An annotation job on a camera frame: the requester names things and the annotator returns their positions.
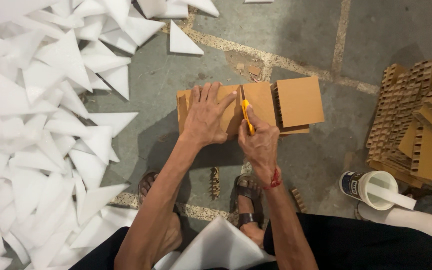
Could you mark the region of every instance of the concrete floor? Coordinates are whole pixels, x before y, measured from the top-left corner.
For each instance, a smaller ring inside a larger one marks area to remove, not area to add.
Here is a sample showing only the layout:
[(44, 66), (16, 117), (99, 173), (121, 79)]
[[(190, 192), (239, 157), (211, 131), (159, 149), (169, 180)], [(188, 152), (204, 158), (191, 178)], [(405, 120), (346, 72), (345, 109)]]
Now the concrete floor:
[[(300, 190), (309, 213), (353, 218), (357, 201), (341, 193), (339, 176), (348, 170), (370, 171), (364, 162), (365, 140), (383, 70), (393, 63), (410, 66), (432, 58), (432, 3), (213, 2), (219, 18), (197, 12), (183, 22), (204, 56), (170, 53), (169, 36), (159, 32), (132, 58), (131, 101), (116, 92), (88, 93), (87, 100), (95, 101), (86, 101), (90, 113), (140, 112), (113, 140), (121, 162), (110, 164), (102, 185), (129, 181), (132, 186), (126, 192), (135, 193), (148, 168), (162, 168), (179, 135), (176, 92), (206, 82), (247, 83), (231, 61), (231, 55), (239, 55), (249, 62), (258, 60), (263, 78), (272, 83), (320, 76), (326, 122), (312, 125), (309, 134), (282, 139), (278, 162), (285, 186)], [(233, 182), (243, 159), (236, 141), (206, 147), (186, 175), (177, 201), (229, 212)], [(210, 169), (215, 166), (220, 168), (221, 195), (213, 201), (208, 187)], [(197, 218), (184, 222), (193, 235), (207, 223)]]

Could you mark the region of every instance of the cardboard stack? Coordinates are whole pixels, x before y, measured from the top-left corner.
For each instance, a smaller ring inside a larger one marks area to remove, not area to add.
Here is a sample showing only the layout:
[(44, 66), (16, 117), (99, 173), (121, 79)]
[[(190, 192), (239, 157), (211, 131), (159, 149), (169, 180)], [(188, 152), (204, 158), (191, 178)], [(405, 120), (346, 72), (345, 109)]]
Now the cardboard stack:
[[(244, 119), (242, 89), (254, 113), (271, 126), (277, 126), (281, 135), (309, 133), (310, 124), (325, 121), (318, 77), (281, 80), (272, 85), (261, 82), (222, 86), (217, 102), (233, 91), (237, 92), (236, 100), (225, 110), (221, 119), (221, 128), (229, 138), (238, 135)], [(179, 133), (182, 134), (192, 106), (191, 90), (178, 91), (176, 100)]]
[(432, 181), (432, 61), (384, 71), (366, 147), (373, 169), (415, 187)]

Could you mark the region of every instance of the hand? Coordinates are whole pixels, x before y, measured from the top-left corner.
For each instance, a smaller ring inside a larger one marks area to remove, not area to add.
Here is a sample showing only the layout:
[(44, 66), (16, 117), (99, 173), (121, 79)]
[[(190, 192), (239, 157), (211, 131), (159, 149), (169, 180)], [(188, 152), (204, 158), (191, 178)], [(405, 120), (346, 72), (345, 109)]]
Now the hand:
[(226, 96), (216, 104), (221, 83), (206, 83), (201, 89), (195, 86), (191, 91), (192, 106), (184, 124), (183, 139), (196, 144), (200, 149), (210, 144), (222, 144), (228, 134), (221, 129), (221, 117), (226, 108), (236, 99), (237, 92)]
[(250, 136), (248, 121), (243, 120), (239, 126), (238, 143), (262, 181), (263, 187), (268, 187), (271, 185), (275, 170), (280, 171), (277, 163), (279, 128), (270, 126), (259, 119), (252, 105), (249, 105), (246, 112), (249, 122), (254, 126), (255, 133)]

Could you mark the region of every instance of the black pants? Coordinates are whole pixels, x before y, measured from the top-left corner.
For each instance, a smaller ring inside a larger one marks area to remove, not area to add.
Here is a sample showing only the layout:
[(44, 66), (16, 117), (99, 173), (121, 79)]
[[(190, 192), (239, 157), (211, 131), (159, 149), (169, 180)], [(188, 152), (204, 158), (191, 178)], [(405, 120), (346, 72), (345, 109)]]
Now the black pants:
[[(418, 230), (367, 221), (297, 214), (319, 269), (432, 269), (432, 236)], [(71, 270), (112, 270), (129, 228), (124, 227), (94, 249)], [(275, 255), (271, 222), (264, 249)], [(251, 268), (278, 269), (277, 262)]]

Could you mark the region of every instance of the yellow utility knife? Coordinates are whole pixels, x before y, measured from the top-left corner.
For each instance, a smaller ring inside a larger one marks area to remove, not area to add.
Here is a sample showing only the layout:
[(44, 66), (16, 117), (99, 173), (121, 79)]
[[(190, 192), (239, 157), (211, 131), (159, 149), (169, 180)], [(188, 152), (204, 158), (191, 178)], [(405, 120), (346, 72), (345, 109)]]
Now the yellow utility knife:
[(246, 111), (249, 106), (249, 101), (246, 99), (244, 95), (244, 87), (242, 84), (241, 84), (241, 95), (243, 96), (243, 103), (241, 104), (241, 107), (243, 107), (244, 119), (248, 121), (249, 131), (251, 132), (251, 136), (253, 136), (255, 134), (255, 127), (249, 122), (248, 112)]

